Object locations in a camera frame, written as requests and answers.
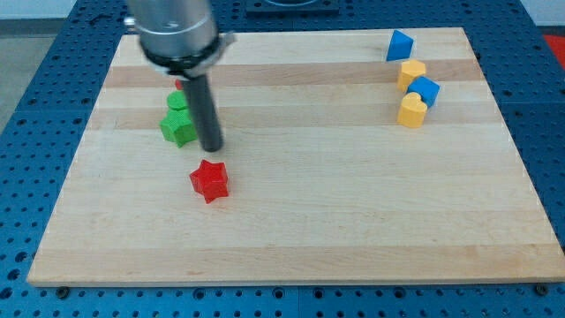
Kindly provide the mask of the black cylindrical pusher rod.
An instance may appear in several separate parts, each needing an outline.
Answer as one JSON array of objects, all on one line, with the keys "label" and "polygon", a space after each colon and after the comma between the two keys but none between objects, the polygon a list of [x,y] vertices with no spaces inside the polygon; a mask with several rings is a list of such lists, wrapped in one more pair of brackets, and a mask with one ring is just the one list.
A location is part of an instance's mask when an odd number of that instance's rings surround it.
[{"label": "black cylindrical pusher rod", "polygon": [[220,150],[223,146],[222,129],[207,75],[182,80],[181,83],[200,146],[207,152]]}]

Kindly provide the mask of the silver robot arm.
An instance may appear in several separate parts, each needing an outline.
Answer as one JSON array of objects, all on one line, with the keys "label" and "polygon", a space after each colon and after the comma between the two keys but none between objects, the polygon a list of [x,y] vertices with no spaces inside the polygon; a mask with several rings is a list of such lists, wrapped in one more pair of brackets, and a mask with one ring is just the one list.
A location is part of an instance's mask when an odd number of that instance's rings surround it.
[{"label": "silver robot arm", "polygon": [[223,147],[222,128],[208,72],[236,41],[221,34],[208,0],[128,0],[124,23],[139,34],[150,64],[180,80],[200,146],[207,152]]}]

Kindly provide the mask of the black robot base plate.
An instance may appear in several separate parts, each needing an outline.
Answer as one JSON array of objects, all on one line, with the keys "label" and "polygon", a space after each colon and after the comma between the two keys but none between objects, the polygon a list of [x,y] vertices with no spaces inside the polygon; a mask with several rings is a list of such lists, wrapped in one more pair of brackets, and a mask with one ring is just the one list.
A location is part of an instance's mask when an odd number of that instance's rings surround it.
[{"label": "black robot base plate", "polygon": [[340,0],[245,0],[247,15],[267,13],[337,13]]}]

